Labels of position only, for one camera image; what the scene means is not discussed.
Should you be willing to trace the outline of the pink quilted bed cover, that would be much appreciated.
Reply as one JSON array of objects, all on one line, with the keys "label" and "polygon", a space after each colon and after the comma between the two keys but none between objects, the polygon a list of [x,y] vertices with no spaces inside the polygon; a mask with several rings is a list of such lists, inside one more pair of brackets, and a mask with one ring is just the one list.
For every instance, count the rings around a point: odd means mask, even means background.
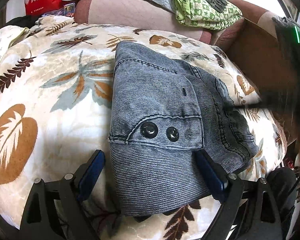
[{"label": "pink quilted bed cover", "polygon": [[235,42],[246,43],[250,47],[277,46],[272,12],[244,0],[229,2],[241,10],[243,17],[221,31],[185,27],[177,22],[173,13],[146,0],[79,0],[75,9],[75,21],[170,31],[217,45],[223,50],[228,50]]}]

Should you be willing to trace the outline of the white patterned pillow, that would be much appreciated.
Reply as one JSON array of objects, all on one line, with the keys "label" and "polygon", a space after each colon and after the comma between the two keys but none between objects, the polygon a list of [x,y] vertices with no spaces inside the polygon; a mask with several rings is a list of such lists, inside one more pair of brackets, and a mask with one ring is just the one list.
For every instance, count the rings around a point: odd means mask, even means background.
[{"label": "white patterned pillow", "polygon": [[0,61],[12,44],[28,32],[29,28],[16,25],[8,25],[0,29]]}]

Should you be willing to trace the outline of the grey-blue denim pants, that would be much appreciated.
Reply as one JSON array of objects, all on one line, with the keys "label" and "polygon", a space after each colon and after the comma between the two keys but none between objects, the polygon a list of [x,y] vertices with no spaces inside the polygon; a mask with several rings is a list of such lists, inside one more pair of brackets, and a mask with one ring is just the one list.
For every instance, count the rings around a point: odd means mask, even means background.
[{"label": "grey-blue denim pants", "polygon": [[185,61],[133,42],[116,47],[109,131],[122,213],[151,216],[209,194],[194,152],[243,171],[258,148],[226,85]]}]

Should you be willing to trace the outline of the green patterned folded cloth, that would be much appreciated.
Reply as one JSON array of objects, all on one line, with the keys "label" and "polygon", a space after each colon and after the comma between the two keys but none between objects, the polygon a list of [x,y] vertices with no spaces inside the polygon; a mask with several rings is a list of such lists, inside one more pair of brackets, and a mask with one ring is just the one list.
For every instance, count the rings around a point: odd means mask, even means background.
[{"label": "green patterned folded cloth", "polygon": [[176,20],[188,27],[223,30],[243,15],[241,10],[225,0],[174,0]]}]

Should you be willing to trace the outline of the brown cardboard box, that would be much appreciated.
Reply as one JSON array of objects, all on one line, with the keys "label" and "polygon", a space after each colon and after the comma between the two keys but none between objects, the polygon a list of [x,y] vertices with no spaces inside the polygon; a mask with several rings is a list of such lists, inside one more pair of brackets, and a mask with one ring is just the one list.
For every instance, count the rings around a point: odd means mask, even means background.
[{"label": "brown cardboard box", "polygon": [[225,53],[257,88],[260,96],[298,84],[275,37],[245,19],[224,32]]}]

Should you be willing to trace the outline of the black garment on bed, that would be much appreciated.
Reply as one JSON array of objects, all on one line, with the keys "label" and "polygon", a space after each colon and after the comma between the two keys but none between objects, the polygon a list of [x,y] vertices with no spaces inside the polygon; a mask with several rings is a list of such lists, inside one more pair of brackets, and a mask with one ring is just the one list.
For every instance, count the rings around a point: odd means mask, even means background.
[{"label": "black garment on bed", "polygon": [[36,21],[39,19],[39,16],[32,16],[32,15],[27,15],[27,16],[22,16],[22,17],[16,17],[10,21],[8,21],[7,23],[5,23],[4,26],[8,26],[8,25],[15,25],[18,27],[22,27],[22,28],[32,28]]}]

